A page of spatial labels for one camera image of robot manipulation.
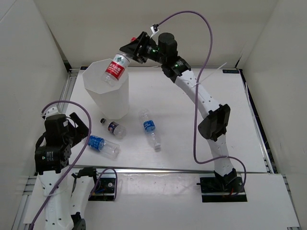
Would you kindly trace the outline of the Aquafina blue label bottle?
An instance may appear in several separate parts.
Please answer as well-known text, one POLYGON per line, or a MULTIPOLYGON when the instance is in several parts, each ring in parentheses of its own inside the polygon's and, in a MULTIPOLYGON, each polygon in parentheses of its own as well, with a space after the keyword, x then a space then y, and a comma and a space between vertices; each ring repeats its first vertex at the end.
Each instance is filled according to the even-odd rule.
POLYGON ((143 130, 150 146, 155 151, 159 151, 161 148, 161 139, 149 110, 142 109, 139 112, 139 120, 142 124, 143 130))

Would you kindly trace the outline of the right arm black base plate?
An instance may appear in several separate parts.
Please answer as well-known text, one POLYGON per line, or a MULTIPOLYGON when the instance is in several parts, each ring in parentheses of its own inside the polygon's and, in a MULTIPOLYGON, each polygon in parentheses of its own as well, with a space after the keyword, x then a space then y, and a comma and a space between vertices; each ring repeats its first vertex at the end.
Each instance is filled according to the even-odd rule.
POLYGON ((201 189, 203 203, 233 203, 247 202, 243 181, 238 176, 229 185, 224 187, 215 177, 201 177, 196 183, 201 189))

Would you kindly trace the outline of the red label plastic bottle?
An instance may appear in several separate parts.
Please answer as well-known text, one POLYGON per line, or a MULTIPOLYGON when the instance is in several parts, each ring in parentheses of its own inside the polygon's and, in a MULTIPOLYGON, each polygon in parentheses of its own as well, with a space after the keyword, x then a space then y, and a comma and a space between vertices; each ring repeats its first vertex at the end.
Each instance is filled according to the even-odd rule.
POLYGON ((111 87, 115 86, 130 64, 130 58, 124 53, 117 53, 102 75, 102 80, 111 87))

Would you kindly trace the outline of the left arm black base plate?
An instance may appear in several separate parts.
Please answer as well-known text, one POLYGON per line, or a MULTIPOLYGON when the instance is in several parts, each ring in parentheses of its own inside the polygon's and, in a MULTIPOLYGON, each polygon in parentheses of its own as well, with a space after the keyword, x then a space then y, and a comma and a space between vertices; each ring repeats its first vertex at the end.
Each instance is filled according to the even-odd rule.
POLYGON ((115 175, 105 175, 99 180, 95 191, 88 198, 89 201, 115 201, 116 177, 115 175))

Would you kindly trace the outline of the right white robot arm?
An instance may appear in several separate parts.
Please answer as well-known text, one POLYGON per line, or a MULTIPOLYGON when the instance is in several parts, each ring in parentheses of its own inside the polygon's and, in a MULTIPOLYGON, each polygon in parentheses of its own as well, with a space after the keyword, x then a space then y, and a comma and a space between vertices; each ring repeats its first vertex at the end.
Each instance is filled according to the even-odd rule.
POLYGON ((229 190, 237 177, 226 145, 229 105, 220 104, 203 86, 197 84, 190 65, 178 55, 177 42, 171 33, 160 34, 155 42, 146 32, 142 32, 129 44, 122 46, 120 51, 140 64, 148 59, 161 64, 163 73, 198 107, 197 113, 203 118, 198 125, 198 131, 208 141, 214 158, 215 185, 220 191, 229 190))

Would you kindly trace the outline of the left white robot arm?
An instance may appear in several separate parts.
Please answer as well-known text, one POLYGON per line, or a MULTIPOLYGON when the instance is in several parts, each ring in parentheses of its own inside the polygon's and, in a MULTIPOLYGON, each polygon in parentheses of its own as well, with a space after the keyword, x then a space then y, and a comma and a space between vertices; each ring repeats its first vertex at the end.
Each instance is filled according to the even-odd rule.
POLYGON ((45 213, 47 230, 84 230, 85 208, 90 192, 100 188, 94 167, 71 172, 71 149, 88 136, 89 128, 77 116, 46 112, 45 132, 35 144, 35 171, 45 201, 38 213, 45 213))

